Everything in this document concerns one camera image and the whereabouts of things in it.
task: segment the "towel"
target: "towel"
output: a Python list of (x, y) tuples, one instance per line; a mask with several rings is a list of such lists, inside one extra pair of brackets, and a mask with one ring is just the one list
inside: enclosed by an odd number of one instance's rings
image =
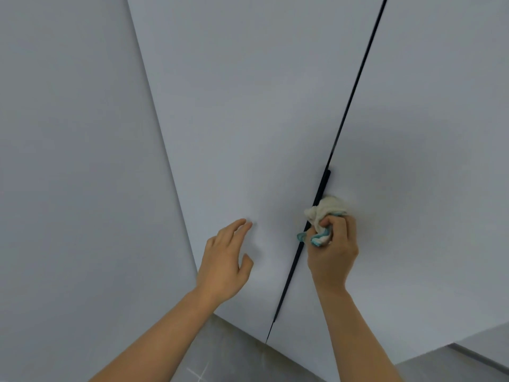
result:
[[(314, 246), (323, 246), (330, 243), (331, 225), (326, 228), (320, 225), (321, 220), (329, 214), (333, 216), (346, 215), (347, 210), (345, 209), (343, 201), (337, 197), (327, 196), (322, 198), (317, 206), (313, 206), (304, 211), (304, 215), (317, 231), (317, 233), (311, 237), (311, 244)], [(297, 238), (299, 241), (304, 242), (306, 240), (306, 232), (299, 233)]]

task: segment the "floor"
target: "floor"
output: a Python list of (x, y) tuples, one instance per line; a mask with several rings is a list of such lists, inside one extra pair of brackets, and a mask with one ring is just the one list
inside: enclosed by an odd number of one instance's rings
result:
[[(399, 364), (407, 382), (509, 382), (509, 376), (449, 348)], [(317, 382), (320, 378), (213, 315), (172, 382)]]

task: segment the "person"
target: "person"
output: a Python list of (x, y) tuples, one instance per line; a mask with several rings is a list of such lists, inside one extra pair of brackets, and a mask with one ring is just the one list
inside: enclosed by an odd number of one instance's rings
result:
[[(359, 252), (355, 218), (327, 216), (320, 224), (332, 225), (332, 241), (327, 246), (315, 247), (309, 244), (315, 228), (308, 230), (308, 266), (341, 381), (402, 381), (345, 287)], [(90, 382), (168, 382), (209, 316), (249, 279), (251, 258), (244, 255), (240, 267), (238, 260), (251, 226), (252, 223), (239, 219), (208, 239), (196, 288)]]

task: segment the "cloth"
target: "cloth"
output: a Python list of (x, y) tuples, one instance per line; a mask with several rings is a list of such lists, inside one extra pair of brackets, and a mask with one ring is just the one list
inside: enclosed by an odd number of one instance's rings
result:
[[(347, 214), (347, 210), (343, 201), (337, 197), (327, 196), (322, 198), (317, 206), (306, 209), (304, 215), (308, 221), (313, 225), (317, 233), (311, 237), (311, 244), (314, 246), (322, 246), (330, 243), (331, 236), (331, 225), (326, 228), (320, 225), (322, 219), (328, 215), (333, 216), (344, 216)], [(304, 242), (306, 240), (306, 232), (299, 233), (297, 235), (299, 241)]]

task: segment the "black gap between doors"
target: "black gap between doors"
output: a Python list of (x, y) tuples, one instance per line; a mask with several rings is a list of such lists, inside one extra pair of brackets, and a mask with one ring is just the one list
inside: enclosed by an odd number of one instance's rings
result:
[[(364, 68), (364, 64), (366, 63), (367, 55), (370, 52), (371, 44), (373, 43), (373, 39), (375, 38), (375, 33), (377, 32), (378, 24), (380, 23), (380, 19), (382, 18), (382, 14), (383, 14), (383, 11), (385, 9), (385, 4), (386, 3), (387, 3), (387, 0), (383, 0), (382, 1), (382, 5), (380, 6), (380, 10), (378, 12), (377, 20), (376, 20), (375, 25), (373, 27), (373, 30), (371, 32), (370, 40), (367, 43), (367, 47), (366, 47), (366, 51), (364, 53), (364, 57), (362, 58), (362, 62), (360, 63), (359, 71), (357, 72), (357, 77), (355, 78), (355, 83), (353, 84), (352, 92), (350, 93), (350, 97), (348, 99), (347, 106), (345, 108), (345, 112), (343, 113), (343, 118), (341, 118), (340, 128), (338, 128), (338, 130), (337, 130), (336, 138), (334, 139), (334, 144), (332, 145), (332, 150), (330, 151), (330, 155), (329, 155), (329, 159), (327, 161), (327, 165), (325, 166), (325, 170), (324, 170), (324, 172), (322, 174), (322, 179), (320, 181), (320, 184), (318, 185), (318, 190), (317, 190), (317, 193), (316, 193), (316, 196), (315, 196), (315, 200), (313, 201), (313, 206), (318, 205), (318, 203), (320, 202), (320, 200), (323, 197), (323, 193), (325, 191), (325, 187), (327, 186), (327, 182), (328, 182), (329, 177), (330, 177), (330, 170), (329, 170), (330, 161), (332, 160), (332, 156), (334, 154), (334, 149), (336, 148), (337, 141), (338, 141), (338, 139), (340, 137), (341, 129), (343, 128), (343, 124), (345, 123), (345, 119), (347, 118), (348, 110), (350, 108), (350, 104), (352, 103), (353, 95), (355, 94), (355, 90), (357, 89), (357, 85), (359, 84), (360, 75), (362, 74), (362, 70)], [(306, 226), (304, 227), (304, 231), (306, 232), (310, 227), (311, 227), (311, 224), (309, 222), (307, 222)], [(274, 314), (274, 319), (272, 320), (272, 324), (270, 326), (269, 334), (267, 335), (267, 339), (265, 340), (265, 343), (267, 343), (267, 341), (269, 340), (270, 332), (272, 331), (272, 327), (274, 326), (274, 322), (277, 319), (277, 315), (279, 314), (279, 310), (281, 309), (281, 306), (283, 304), (284, 297), (287, 294), (290, 281), (292, 280), (293, 273), (295, 272), (295, 268), (297, 267), (297, 263), (299, 261), (300, 254), (302, 253), (303, 249), (304, 249), (304, 243), (300, 242), (299, 246), (297, 247), (297, 251), (295, 253), (295, 257), (293, 259), (292, 266), (291, 266), (291, 268), (289, 270), (286, 283), (284, 284), (283, 293), (281, 295), (281, 298), (279, 299), (279, 303), (278, 303), (277, 308), (276, 308), (276, 314)]]

